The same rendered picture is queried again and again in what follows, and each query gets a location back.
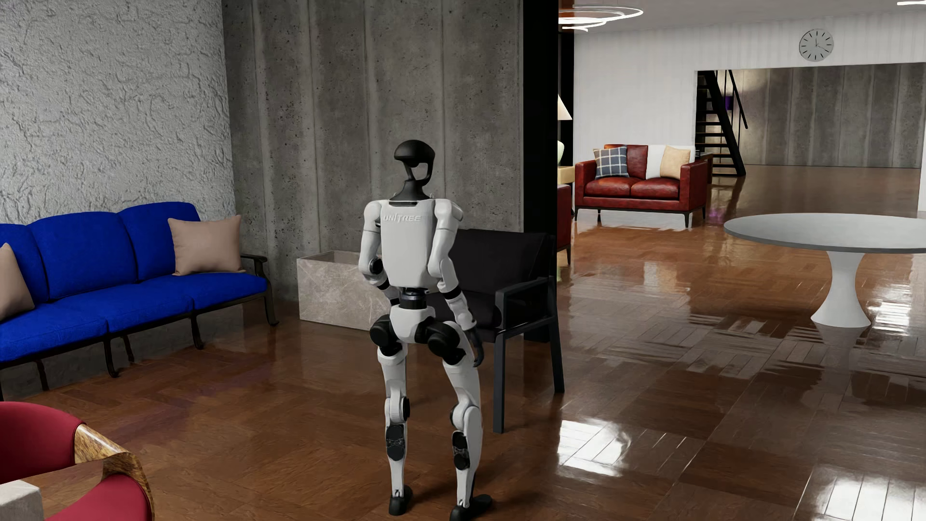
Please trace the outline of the red wood-armed chair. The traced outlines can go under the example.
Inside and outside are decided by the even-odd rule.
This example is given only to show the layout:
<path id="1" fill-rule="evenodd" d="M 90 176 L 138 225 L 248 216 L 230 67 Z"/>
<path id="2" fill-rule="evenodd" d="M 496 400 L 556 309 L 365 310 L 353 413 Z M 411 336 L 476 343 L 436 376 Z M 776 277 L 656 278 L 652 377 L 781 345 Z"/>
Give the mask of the red wood-armed chair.
<path id="1" fill-rule="evenodd" d="M 150 486 L 129 450 L 51 407 L 0 401 L 0 484 L 93 461 L 100 482 L 47 521 L 155 521 Z"/>

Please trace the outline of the white right robot leg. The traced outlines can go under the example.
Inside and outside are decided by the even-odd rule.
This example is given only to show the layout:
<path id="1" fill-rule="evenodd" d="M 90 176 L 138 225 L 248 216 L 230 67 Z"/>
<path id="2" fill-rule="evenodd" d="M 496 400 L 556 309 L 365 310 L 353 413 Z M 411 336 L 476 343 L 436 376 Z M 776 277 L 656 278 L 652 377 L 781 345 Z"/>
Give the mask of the white right robot leg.
<path id="1" fill-rule="evenodd" d="M 457 405 L 450 414 L 455 431 L 452 436 L 453 460 L 457 474 L 457 506 L 450 521 L 470 521 L 492 504 L 487 494 L 473 496 L 473 484 L 482 449 L 480 379 L 473 367 L 473 353 L 465 330 L 452 321 L 428 317 L 419 325 L 416 341 L 427 344 L 441 357 L 450 383 L 457 394 Z"/>

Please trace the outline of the white robot leg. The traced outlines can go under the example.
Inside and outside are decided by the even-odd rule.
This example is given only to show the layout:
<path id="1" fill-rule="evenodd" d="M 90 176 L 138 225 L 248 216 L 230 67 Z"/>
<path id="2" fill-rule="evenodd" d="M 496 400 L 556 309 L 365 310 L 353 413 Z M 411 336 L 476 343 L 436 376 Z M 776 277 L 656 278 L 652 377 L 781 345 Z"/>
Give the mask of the white robot leg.
<path id="1" fill-rule="evenodd" d="M 473 353 L 465 330 L 452 321 L 428 317 L 419 325 L 416 341 L 427 344 L 441 357 L 450 383 L 457 394 L 457 405 L 450 414 L 455 431 L 452 436 L 453 460 L 457 474 L 457 506 L 450 521 L 470 521 L 492 504 L 487 494 L 473 496 L 473 484 L 482 449 L 480 379 L 473 367 Z"/>
<path id="2" fill-rule="evenodd" d="M 385 443 L 391 474 L 389 515 L 403 515 L 411 502 L 411 488 L 404 482 L 404 469 L 408 451 L 407 420 L 409 400 L 407 394 L 406 358 L 408 345 L 402 343 L 392 328 L 387 314 L 370 327 L 371 340 L 378 346 L 378 361 L 385 381 L 387 398 L 384 404 Z"/>

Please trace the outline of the white left robot leg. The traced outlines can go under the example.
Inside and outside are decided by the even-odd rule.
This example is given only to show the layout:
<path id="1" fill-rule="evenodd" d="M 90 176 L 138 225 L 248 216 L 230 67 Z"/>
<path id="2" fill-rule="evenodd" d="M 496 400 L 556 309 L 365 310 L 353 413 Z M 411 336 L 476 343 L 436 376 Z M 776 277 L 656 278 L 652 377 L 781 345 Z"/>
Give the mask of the white left robot leg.
<path id="1" fill-rule="evenodd" d="M 378 361 L 385 381 L 387 398 L 384 404 L 385 443 L 391 474 L 389 515 L 403 515 L 411 502 L 411 488 L 404 482 L 404 469 L 408 451 L 407 420 L 409 400 L 407 394 L 406 358 L 408 345 L 402 343 L 392 328 L 387 314 L 370 327 L 371 340 L 378 346 Z"/>

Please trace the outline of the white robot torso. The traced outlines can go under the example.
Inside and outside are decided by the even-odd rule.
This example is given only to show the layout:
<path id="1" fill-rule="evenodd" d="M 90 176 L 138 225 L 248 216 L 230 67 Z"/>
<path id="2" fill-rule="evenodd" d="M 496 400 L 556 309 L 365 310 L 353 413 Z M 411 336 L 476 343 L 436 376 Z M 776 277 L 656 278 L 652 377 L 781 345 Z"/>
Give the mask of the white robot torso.
<path id="1" fill-rule="evenodd" d="M 419 343 L 415 338 L 419 325 L 435 317 L 427 295 L 442 279 L 430 270 L 438 228 L 435 207 L 441 200 L 430 198 L 415 204 L 380 200 L 384 202 L 377 255 L 388 276 L 389 287 L 383 291 L 391 304 L 387 315 L 402 343 Z"/>

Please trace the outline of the beige marble planter box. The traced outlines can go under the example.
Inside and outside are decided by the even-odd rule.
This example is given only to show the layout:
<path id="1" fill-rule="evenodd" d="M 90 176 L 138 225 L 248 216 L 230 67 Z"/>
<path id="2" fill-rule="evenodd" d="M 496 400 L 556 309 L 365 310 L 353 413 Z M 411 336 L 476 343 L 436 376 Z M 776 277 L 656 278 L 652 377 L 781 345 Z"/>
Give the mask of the beige marble planter box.
<path id="1" fill-rule="evenodd" d="M 368 330 L 390 305 L 357 268 L 357 252 L 331 250 L 296 260 L 299 317 Z"/>

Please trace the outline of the black robot head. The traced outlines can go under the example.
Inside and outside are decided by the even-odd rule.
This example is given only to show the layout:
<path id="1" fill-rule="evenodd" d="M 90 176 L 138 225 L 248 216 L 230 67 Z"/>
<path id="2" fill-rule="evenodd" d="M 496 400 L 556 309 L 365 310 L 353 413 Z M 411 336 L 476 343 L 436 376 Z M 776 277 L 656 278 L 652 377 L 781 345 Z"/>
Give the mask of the black robot head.
<path id="1" fill-rule="evenodd" d="M 435 152 L 428 144 L 421 140 L 406 140 L 395 150 L 395 159 L 401 161 L 407 172 L 407 180 L 402 189 L 394 194 L 390 200 L 397 203 L 415 204 L 419 200 L 432 198 L 423 191 L 423 186 L 430 182 L 434 169 Z M 426 177 L 418 179 L 412 169 L 421 163 L 426 163 Z"/>

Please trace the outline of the plaid throw pillow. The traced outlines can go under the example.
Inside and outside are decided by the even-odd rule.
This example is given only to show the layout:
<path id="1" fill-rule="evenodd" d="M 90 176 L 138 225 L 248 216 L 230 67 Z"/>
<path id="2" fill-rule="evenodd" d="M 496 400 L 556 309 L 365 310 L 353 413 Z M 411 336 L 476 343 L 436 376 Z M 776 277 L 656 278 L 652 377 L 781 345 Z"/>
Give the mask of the plaid throw pillow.
<path id="1" fill-rule="evenodd" d="M 595 179 L 629 177 L 627 153 L 628 147 L 624 145 L 594 149 L 596 160 Z"/>

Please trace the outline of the red leather sofa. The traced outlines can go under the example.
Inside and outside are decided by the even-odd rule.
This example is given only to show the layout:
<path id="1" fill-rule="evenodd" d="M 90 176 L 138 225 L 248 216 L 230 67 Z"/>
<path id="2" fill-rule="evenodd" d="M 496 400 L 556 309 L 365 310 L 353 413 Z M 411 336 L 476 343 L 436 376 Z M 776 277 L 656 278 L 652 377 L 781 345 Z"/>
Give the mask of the red leather sofa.
<path id="1" fill-rule="evenodd" d="M 621 145 L 606 145 L 603 148 Z M 596 160 L 585 160 L 574 166 L 574 206 L 576 209 L 628 210 L 680 214 L 689 226 L 694 212 L 707 214 L 708 186 L 712 166 L 707 157 L 695 158 L 681 167 L 681 179 L 663 177 L 645 179 L 648 145 L 628 147 L 629 177 L 595 179 Z"/>

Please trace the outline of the tan throw pillow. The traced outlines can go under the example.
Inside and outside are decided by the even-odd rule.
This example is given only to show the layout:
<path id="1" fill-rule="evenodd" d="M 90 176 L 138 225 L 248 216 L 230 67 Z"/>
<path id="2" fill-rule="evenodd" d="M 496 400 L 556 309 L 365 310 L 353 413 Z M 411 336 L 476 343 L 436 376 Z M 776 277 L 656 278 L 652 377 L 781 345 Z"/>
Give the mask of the tan throw pillow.
<path id="1" fill-rule="evenodd" d="M 691 148 L 665 146 L 659 164 L 659 177 L 680 180 L 681 167 L 692 162 L 692 154 Z"/>

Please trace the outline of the beige throw pillow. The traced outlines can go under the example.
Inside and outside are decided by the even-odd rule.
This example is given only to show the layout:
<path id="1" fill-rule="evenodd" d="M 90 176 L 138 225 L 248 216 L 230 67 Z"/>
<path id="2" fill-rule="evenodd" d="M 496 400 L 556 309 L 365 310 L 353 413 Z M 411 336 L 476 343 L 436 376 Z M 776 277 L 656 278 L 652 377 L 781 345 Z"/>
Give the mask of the beige throw pillow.
<path id="1" fill-rule="evenodd" d="M 168 219 L 175 251 L 174 275 L 242 273 L 240 215 L 192 221 Z"/>
<path id="2" fill-rule="evenodd" d="M 0 322 L 34 307 L 13 248 L 5 243 L 0 247 Z"/>

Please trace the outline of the black staircase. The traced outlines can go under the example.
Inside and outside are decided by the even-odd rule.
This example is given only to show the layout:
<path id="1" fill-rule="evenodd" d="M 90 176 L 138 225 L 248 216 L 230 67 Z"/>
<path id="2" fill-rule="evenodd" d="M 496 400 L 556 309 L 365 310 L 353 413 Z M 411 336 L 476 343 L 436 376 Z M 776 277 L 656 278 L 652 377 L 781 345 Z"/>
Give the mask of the black staircase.
<path id="1" fill-rule="evenodd" d="M 699 71 L 695 107 L 695 157 L 707 157 L 715 175 L 746 175 L 737 139 L 748 122 L 733 71 Z"/>

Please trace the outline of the blue three-seat sofa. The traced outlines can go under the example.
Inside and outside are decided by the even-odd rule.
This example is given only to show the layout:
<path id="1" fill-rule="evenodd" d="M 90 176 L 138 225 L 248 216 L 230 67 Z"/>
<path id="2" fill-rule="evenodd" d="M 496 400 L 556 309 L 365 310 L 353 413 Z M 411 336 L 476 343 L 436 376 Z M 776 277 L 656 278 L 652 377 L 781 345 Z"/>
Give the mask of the blue three-seat sofa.
<path id="1" fill-rule="evenodd" d="M 118 377 L 116 338 L 133 362 L 131 334 L 187 318 L 203 349 L 197 317 L 244 302 L 262 300 L 268 323 L 279 323 L 265 256 L 241 252 L 242 273 L 174 275 L 169 218 L 206 221 L 191 203 L 168 201 L 0 223 L 0 247 L 13 248 L 34 303 L 0 322 L 0 370 L 34 362 L 46 391 L 42 361 L 58 354 L 101 343 Z"/>

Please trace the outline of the grey stone block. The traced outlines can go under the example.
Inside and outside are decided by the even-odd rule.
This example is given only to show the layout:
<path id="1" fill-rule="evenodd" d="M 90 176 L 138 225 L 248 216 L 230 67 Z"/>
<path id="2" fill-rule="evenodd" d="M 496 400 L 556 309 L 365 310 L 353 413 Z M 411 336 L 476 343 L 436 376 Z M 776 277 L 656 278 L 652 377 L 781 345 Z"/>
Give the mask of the grey stone block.
<path id="1" fill-rule="evenodd" d="M 43 521 L 41 491 L 23 480 L 0 484 L 0 521 Z"/>

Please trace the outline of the white round pedestal table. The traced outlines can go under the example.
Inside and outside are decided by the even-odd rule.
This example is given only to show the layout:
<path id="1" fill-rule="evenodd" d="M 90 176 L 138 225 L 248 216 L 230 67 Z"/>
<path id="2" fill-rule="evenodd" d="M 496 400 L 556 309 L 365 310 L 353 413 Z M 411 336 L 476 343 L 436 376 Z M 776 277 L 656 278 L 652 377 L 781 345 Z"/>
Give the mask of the white round pedestal table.
<path id="1" fill-rule="evenodd" d="M 926 253 L 926 219 L 885 215 L 804 212 L 728 220 L 728 234 L 753 242 L 826 251 L 831 287 L 812 321 L 843 328 L 871 324 L 860 306 L 856 273 L 867 253 Z"/>

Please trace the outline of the round wall clock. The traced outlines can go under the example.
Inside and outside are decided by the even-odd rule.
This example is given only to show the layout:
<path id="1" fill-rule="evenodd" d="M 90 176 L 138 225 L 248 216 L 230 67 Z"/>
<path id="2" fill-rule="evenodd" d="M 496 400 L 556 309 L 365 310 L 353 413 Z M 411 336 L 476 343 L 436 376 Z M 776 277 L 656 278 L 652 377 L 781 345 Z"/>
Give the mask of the round wall clock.
<path id="1" fill-rule="evenodd" d="M 809 29 L 798 41 L 798 53 L 807 61 L 820 62 L 833 52 L 834 46 L 827 29 Z"/>

